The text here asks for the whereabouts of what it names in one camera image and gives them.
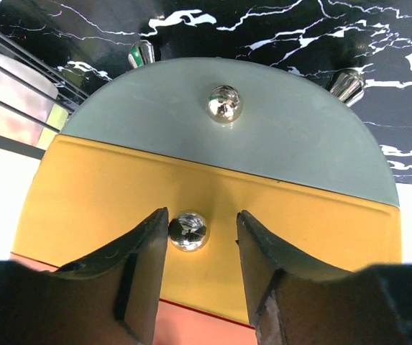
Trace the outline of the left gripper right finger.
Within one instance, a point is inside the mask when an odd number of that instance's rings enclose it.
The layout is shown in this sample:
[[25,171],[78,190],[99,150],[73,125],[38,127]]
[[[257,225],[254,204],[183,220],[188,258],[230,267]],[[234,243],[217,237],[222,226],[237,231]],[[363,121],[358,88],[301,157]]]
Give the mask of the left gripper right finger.
[[259,344],[412,344],[412,264],[349,272],[237,215],[250,324]]

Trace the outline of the round metal drawer knob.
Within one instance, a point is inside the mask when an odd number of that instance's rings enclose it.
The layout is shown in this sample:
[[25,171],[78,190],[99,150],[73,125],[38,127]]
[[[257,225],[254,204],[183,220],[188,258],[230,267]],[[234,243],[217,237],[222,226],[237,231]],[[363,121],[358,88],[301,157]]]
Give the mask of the round metal drawer knob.
[[182,252],[196,252],[202,249],[210,237],[206,218],[195,211],[182,211],[168,226],[170,243]]

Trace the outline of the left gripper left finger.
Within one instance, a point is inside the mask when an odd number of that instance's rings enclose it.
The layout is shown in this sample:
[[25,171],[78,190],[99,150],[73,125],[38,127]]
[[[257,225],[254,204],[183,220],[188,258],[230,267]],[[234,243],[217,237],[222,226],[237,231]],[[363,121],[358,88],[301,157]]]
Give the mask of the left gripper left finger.
[[151,344],[168,210],[53,272],[0,261],[0,344]]

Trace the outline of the grey drawer metal knob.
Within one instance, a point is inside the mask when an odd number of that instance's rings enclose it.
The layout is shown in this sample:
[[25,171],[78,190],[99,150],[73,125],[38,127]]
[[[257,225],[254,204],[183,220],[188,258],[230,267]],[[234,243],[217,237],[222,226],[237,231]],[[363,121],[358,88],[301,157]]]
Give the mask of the grey drawer metal knob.
[[207,111],[209,116],[219,124],[231,124],[236,121],[244,106],[237,89],[229,85],[219,85],[209,94]]

